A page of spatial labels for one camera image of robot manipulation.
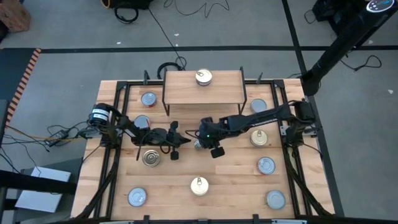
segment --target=cardboard box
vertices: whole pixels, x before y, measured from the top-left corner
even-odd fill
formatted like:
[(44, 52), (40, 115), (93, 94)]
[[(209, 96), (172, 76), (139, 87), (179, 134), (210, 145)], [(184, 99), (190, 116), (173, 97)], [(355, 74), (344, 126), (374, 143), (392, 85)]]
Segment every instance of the cardboard box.
[(0, 0), (0, 21), (10, 32), (29, 30), (30, 14), (19, 0)]

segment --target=power adapter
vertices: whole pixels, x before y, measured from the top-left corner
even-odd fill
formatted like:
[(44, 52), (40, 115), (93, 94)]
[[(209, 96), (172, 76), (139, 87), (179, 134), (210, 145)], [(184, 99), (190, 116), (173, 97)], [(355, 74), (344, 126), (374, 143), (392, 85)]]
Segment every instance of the power adapter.
[(61, 139), (66, 139), (68, 136), (69, 134), (66, 131), (60, 130), (50, 136), (50, 138), (52, 138), (51, 140), (45, 140), (44, 143), (49, 147), (52, 147), (56, 143), (60, 142)]

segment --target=orange striped tape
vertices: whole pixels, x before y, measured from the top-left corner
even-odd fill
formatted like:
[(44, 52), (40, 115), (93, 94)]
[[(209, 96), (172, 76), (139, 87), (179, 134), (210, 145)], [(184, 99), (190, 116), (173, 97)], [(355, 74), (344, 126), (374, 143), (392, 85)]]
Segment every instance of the orange striped tape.
[(29, 63), (26, 66), (25, 73), (22, 76), (21, 80), (19, 81), (17, 90), (14, 94), (14, 97), (12, 97), (12, 100), (10, 102), (10, 105), (8, 106), (8, 113), (7, 113), (7, 120), (6, 120), (6, 125), (9, 125), (11, 122), (11, 118), (15, 113), (15, 110), (17, 109), (18, 103), (21, 100), (21, 96), (26, 88), (27, 82), (29, 81), (30, 75), (33, 72), (33, 68), (35, 67), (35, 64), (37, 60), (39, 59), (41, 49), (35, 49), (33, 51), (33, 54), (29, 60)]

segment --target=wooden plank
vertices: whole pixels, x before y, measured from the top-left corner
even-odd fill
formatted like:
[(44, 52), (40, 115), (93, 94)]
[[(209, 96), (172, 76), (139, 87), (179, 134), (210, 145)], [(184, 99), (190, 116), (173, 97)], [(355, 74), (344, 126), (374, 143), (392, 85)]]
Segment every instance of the wooden plank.
[(211, 71), (208, 86), (196, 83), (196, 71), (168, 71), (166, 74), (166, 104), (226, 104), (243, 103), (241, 71)]
[[(102, 81), (98, 92), (97, 103), (113, 104), (117, 81)], [(289, 100), (301, 100), (303, 97), (299, 80), (286, 80), (286, 92)], [(268, 108), (273, 108), (271, 88), (267, 85), (247, 85), (248, 104), (255, 98), (266, 101)], [(161, 86), (132, 86), (130, 89), (127, 115), (135, 118), (140, 114), (147, 115), (152, 123), (151, 128), (169, 128), (172, 121), (179, 121), (179, 132), (197, 129), (201, 118), (212, 116), (218, 118), (237, 114), (236, 105), (172, 105), (170, 116), (166, 116), (163, 105), (158, 102), (153, 108), (145, 108), (141, 95), (153, 91), (158, 99), (162, 96)], [(243, 114), (251, 114), (249, 106)], [(256, 148), (249, 142), (249, 135), (257, 129), (264, 130), (269, 136), (265, 148)], [(178, 150), (180, 159), (171, 161), (159, 148), (144, 146), (141, 153), (149, 149), (160, 152), (161, 162), (157, 167), (147, 167), (141, 160), (136, 161), (138, 147), (133, 145), (128, 136), (123, 137), (121, 159), (119, 162), (118, 181), (114, 195), (113, 220), (142, 220), (143, 215), (151, 219), (232, 219), (251, 218), (257, 213), (261, 218), (293, 218), (293, 208), (287, 183), (287, 174), (282, 155), (280, 137), (276, 123), (251, 129), (239, 137), (225, 139), (221, 145), (226, 155), (212, 159), (209, 150), (197, 151), (193, 143), (184, 144)], [(305, 142), (316, 147), (316, 140), (305, 137)], [(90, 140), (86, 155), (98, 145)], [(306, 146), (300, 147), (300, 155), (308, 188), (319, 202), (333, 212), (323, 165), (318, 152)], [(256, 162), (262, 156), (275, 160), (276, 169), (272, 175), (262, 175), (256, 169)], [(72, 216), (78, 215), (90, 201), (98, 187), (99, 172), (103, 160), (103, 150), (90, 156), (81, 168), (78, 189), (72, 209)], [(205, 177), (210, 183), (208, 193), (203, 197), (194, 196), (190, 191), (190, 182), (197, 176)], [(127, 195), (134, 187), (145, 188), (147, 202), (140, 208), (131, 207)], [(265, 203), (266, 193), (270, 190), (281, 190), (286, 198), (286, 207), (272, 210)], [(302, 195), (297, 187), (298, 200), (303, 213)]]

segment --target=wooden shelf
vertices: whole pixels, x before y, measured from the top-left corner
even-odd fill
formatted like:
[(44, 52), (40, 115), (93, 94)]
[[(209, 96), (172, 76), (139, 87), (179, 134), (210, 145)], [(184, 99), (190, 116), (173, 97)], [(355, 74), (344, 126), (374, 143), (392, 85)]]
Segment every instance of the wooden shelf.
[(211, 71), (210, 85), (196, 83), (196, 71), (167, 71), (164, 103), (184, 104), (240, 104), (244, 103), (242, 71)]

